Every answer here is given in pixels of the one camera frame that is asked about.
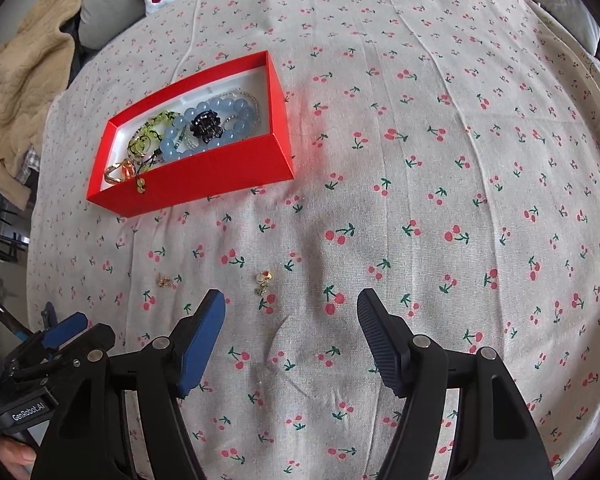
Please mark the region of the person's left hand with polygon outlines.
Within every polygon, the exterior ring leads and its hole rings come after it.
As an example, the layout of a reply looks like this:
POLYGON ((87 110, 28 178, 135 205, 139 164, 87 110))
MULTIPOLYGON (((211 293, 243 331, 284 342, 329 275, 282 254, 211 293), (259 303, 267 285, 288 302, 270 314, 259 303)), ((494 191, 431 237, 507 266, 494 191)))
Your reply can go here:
POLYGON ((0 437, 0 461, 17 480, 29 480, 36 453, 33 448, 8 437, 0 437))

